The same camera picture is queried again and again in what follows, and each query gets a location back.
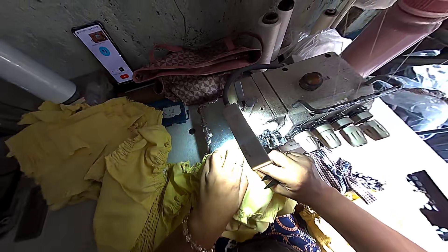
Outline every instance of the hand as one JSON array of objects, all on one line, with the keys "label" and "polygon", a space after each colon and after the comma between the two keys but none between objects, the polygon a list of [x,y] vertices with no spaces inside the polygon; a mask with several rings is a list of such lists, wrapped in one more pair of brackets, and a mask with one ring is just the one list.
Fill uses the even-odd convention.
[{"label": "hand", "polygon": [[271,151],[269,157],[276,165],[267,165],[258,170],[278,180],[280,184],[271,189],[297,202],[313,206],[328,185],[322,181],[312,158],[289,152]]},{"label": "hand", "polygon": [[240,150],[215,151],[206,159],[198,204],[189,217],[192,238],[204,248],[210,240],[214,244],[241,205],[247,189],[243,162]]}]

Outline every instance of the yellow fabric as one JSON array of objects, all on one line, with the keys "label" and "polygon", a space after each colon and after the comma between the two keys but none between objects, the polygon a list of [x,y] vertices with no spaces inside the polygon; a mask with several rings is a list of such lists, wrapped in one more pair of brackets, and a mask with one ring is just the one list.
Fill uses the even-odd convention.
[{"label": "yellow fabric", "polygon": [[331,249],[331,239],[326,236],[320,228],[316,225],[316,222],[320,221],[320,216],[312,210],[309,206],[304,206],[304,209],[299,213],[302,219],[306,222],[309,234],[316,239],[321,251],[326,252]]},{"label": "yellow fabric", "polygon": [[172,165],[166,164],[171,137],[161,125],[137,130],[105,157],[107,172],[96,206],[93,228],[98,251],[129,251],[145,221],[157,219],[159,202]]},{"label": "yellow fabric", "polygon": [[6,141],[21,170],[42,188],[51,210],[97,199],[104,157],[144,126],[160,125],[162,112],[115,98],[89,106],[45,101],[22,117],[31,124]]},{"label": "yellow fabric", "polygon": [[[188,162],[177,163],[172,167],[170,178],[165,178],[164,196],[157,212],[146,219],[146,223],[137,238],[133,252],[153,251],[182,222],[183,217],[190,212],[198,198],[200,175],[205,163],[190,166]],[[244,167],[248,178],[248,190],[233,220],[223,233],[224,237],[245,241],[257,232],[264,232],[269,223],[274,222],[277,215],[292,213],[297,204],[272,190],[264,189],[266,184],[249,167]]]}]

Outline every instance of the bag strap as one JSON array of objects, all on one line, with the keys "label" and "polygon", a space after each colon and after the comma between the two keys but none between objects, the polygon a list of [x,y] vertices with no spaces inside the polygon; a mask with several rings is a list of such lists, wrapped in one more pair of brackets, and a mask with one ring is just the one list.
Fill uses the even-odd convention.
[{"label": "bag strap", "polygon": [[250,31],[234,32],[234,33],[230,34],[229,36],[225,37],[224,43],[227,47],[227,50],[231,51],[231,50],[235,49],[235,44],[233,43],[233,40],[241,35],[247,35],[247,36],[257,39],[260,42],[261,50],[263,51],[263,47],[264,47],[263,40],[261,39],[261,37],[258,34],[250,32]]},{"label": "bag strap", "polygon": [[168,50],[170,52],[182,52],[184,49],[180,46],[176,46],[176,45],[167,45],[167,44],[155,44],[153,49],[151,51],[149,51],[149,62],[150,63],[154,63],[157,60],[154,57],[154,50],[155,49],[165,49]]},{"label": "bag strap", "polygon": [[[263,40],[261,39],[261,37],[253,32],[249,32],[249,31],[243,31],[243,32],[234,32],[231,33],[229,36],[224,38],[224,43],[227,47],[227,50],[231,51],[235,49],[235,44],[233,43],[233,40],[236,39],[237,37],[241,36],[241,35],[247,35],[253,38],[256,38],[260,44],[261,44],[261,50],[263,51]],[[165,49],[168,50],[170,52],[182,52],[184,49],[180,46],[175,46],[175,45],[168,45],[168,44],[155,44],[153,49],[151,51],[149,51],[149,62],[150,63],[154,63],[156,62],[156,59],[154,57],[154,50],[155,49]]]}]

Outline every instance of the phone screen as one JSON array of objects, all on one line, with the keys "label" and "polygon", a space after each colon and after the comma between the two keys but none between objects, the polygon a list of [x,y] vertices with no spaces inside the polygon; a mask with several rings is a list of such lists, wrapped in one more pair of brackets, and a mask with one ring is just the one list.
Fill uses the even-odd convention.
[{"label": "phone screen", "polygon": [[100,25],[94,24],[75,30],[73,33],[89,48],[118,83],[132,80],[132,70]]}]

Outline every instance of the sewing machine knob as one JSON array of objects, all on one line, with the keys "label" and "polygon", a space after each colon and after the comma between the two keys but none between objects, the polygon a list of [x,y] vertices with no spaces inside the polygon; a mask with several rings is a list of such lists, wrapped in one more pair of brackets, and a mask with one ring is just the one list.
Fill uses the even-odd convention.
[{"label": "sewing machine knob", "polygon": [[362,146],[367,143],[366,137],[358,126],[345,127],[339,133],[351,146]]},{"label": "sewing machine knob", "polygon": [[350,119],[349,117],[343,117],[332,122],[331,126],[333,127],[334,130],[340,130],[352,123],[353,123],[352,119]]},{"label": "sewing machine knob", "polygon": [[311,130],[311,132],[313,132],[313,134],[330,149],[341,145],[339,138],[332,129],[332,126],[328,123],[315,127]]},{"label": "sewing machine knob", "polygon": [[376,120],[365,122],[359,126],[361,130],[373,140],[380,140],[390,136],[389,132]]},{"label": "sewing machine knob", "polygon": [[319,143],[316,141],[310,130],[304,130],[297,133],[293,136],[293,139],[304,151],[308,153],[320,149]]},{"label": "sewing machine knob", "polygon": [[299,86],[308,91],[314,91],[322,85],[323,78],[318,72],[307,73],[299,80]]},{"label": "sewing machine knob", "polygon": [[369,111],[363,111],[361,113],[350,116],[350,119],[353,120],[353,124],[360,124],[371,119],[373,115]]}]

